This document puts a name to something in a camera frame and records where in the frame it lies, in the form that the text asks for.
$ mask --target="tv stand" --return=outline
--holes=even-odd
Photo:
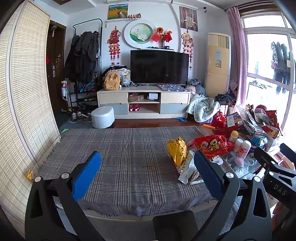
[[[158,93],[158,100],[128,102],[130,93]],[[186,109],[190,102],[190,92],[163,91],[158,86],[140,85],[138,87],[122,87],[118,90],[100,90],[97,92],[98,105],[112,106],[115,119],[159,119],[187,117]],[[129,111],[129,104],[140,104],[139,111]]]

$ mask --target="white round frame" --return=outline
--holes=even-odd
[[[130,31],[131,29],[138,25],[138,24],[146,24],[150,30],[151,30],[151,36],[150,36],[150,39],[148,42],[146,43],[137,43],[135,42],[131,37],[130,37]],[[155,42],[153,40],[151,40],[152,36],[154,35],[154,33],[156,32],[156,26],[154,25],[154,23],[152,23],[151,21],[149,20],[146,20],[146,19],[138,19],[138,20],[134,20],[132,21],[131,23],[129,23],[126,28],[124,29],[124,39],[126,40],[126,42],[132,46],[132,47],[135,47],[135,48],[147,48],[147,47],[150,47],[152,46]]]

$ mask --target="ottoman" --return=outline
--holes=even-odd
[[[91,113],[91,120],[94,128],[103,129],[112,125],[114,122],[114,110],[111,106],[96,108]]]

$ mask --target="beige floor standing air conditioner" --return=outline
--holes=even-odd
[[[205,87],[209,97],[226,94],[229,87],[231,66],[230,36],[208,33],[207,72]]]

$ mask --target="white box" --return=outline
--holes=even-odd
[[[157,100],[158,99],[158,93],[149,93],[148,96],[147,96],[147,99]]]

